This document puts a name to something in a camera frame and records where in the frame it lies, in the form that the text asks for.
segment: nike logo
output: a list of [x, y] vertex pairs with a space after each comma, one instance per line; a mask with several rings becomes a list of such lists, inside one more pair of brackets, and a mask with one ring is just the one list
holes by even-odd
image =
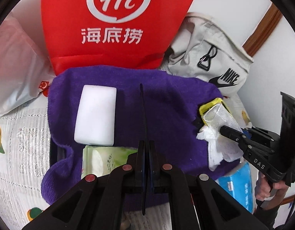
[[[224, 73], [223, 75], [210, 79], [209, 83], [216, 85], [217, 88], [235, 86], [235, 85], [238, 85], [238, 84], [235, 84], [238, 78], [239, 78], [239, 74], [237, 74], [234, 70], [229, 68], [226, 71], [226, 73]], [[223, 80], [227, 84], [219, 84], [218, 82], [219, 79]]]

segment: white tote bag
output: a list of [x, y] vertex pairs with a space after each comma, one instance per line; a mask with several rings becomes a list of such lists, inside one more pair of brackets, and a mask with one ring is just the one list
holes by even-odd
[[0, 26], [0, 116], [37, 97], [54, 77], [49, 59], [8, 15]]
[[213, 18], [188, 13], [160, 69], [213, 83], [225, 96], [245, 83], [252, 58], [215, 24]]

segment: plastic bag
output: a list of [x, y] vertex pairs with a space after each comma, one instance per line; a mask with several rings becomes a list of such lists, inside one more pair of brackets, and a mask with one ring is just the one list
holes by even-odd
[[206, 124], [213, 128], [216, 132], [215, 139], [216, 145], [223, 154], [223, 159], [227, 162], [233, 162], [242, 157], [243, 152], [239, 148], [238, 143], [226, 138], [220, 134], [220, 127], [226, 125], [237, 131], [242, 132], [236, 120], [225, 109], [225, 107], [219, 103], [209, 109], [203, 116]]
[[0, 26], [0, 116], [37, 97], [53, 78], [49, 59], [9, 15]]

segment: hi logo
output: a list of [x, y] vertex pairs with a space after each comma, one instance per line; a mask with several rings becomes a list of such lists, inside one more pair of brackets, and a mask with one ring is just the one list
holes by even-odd
[[[87, 0], [87, 6], [91, 14], [97, 19], [107, 23], [123, 23], [131, 21], [140, 16], [149, 6], [151, 0]], [[108, 15], [109, 10], [116, 15]], [[121, 16], [121, 10], [130, 11], [125, 16]]]

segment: white wall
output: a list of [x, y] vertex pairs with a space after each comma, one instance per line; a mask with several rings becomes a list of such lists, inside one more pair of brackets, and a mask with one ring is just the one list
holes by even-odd
[[295, 33], [285, 18], [254, 56], [238, 92], [255, 126], [280, 133], [281, 91], [295, 97]]
[[242, 46], [270, 5], [270, 0], [193, 0], [189, 12], [213, 16], [219, 26]]
[[24, 31], [47, 56], [41, 21], [41, 0], [21, 0], [12, 10]]

